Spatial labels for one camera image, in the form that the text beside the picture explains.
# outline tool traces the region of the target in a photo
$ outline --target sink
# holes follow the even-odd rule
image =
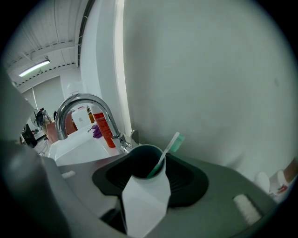
[[[96,123],[90,124],[58,140],[50,147],[48,157],[53,158],[58,166],[73,165],[105,159],[119,155],[116,148],[109,148],[104,137],[93,138],[93,130],[88,130]]]

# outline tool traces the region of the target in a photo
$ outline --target faucet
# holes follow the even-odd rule
[[[128,143],[123,133],[119,132],[117,125],[114,121],[112,112],[108,107],[108,105],[105,103],[105,101],[90,93],[79,93],[79,94],[70,96],[60,105],[57,111],[56,120],[55,120],[55,126],[56,126],[56,131],[57,131],[59,140],[64,140],[68,137],[64,126],[66,115],[70,111],[70,109],[72,109],[75,105],[79,103],[93,104],[101,109],[108,123],[108,126],[112,132],[112,135],[113,135],[112,140],[116,148],[118,149],[118,151],[128,153],[131,151],[132,147],[135,147],[138,144],[138,142],[135,142],[136,140],[138,140],[138,132],[132,131],[130,135],[132,142],[131,144]]]

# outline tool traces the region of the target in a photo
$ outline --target orange bottle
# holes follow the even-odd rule
[[[101,133],[102,133],[104,139],[106,140],[108,146],[110,148],[115,148],[115,144],[113,143],[113,140],[112,140],[112,136],[113,136],[112,132],[108,126],[106,119],[104,118],[103,113],[96,106],[91,106],[91,111],[92,111],[94,119],[96,120],[96,123],[97,123],[99,129],[101,130]]]

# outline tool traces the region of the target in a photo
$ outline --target fluorescent light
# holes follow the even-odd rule
[[[50,63],[49,60],[43,61],[43,62],[41,62],[41,63],[39,63],[39,64],[37,64],[37,65],[32,66],[31,68],[26,69],[23,73],[19,74],[19,76],[23,77],[23,76],[25,76],[26,74],[32,72],[33,70],[38,69],[38,68],[40,68],[40,67],[42,67],[42,66],[44,66],[44,65],[47,65],[47,64],[49,64],[49,63]]]

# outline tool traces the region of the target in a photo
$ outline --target toothbrush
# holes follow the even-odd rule
[[[161,157],[159,158],[158,163],[156,164],[156,166],[153,168],[153,170],[148,174],[148,178],[150,178],[159,168],[159,166],[161,165],[163,158],[165,157],[166,153],[168,153],[169,150],[171,150],[172,152],[176,152],[180,145],[182,144],[182,142],[184,141],[185,137],[183,135],[180,135],[179,132],[176,132],[174,137],[172,138],[172,140],[170,141],[170,143],[168,144],[167,148],[163,151]]]

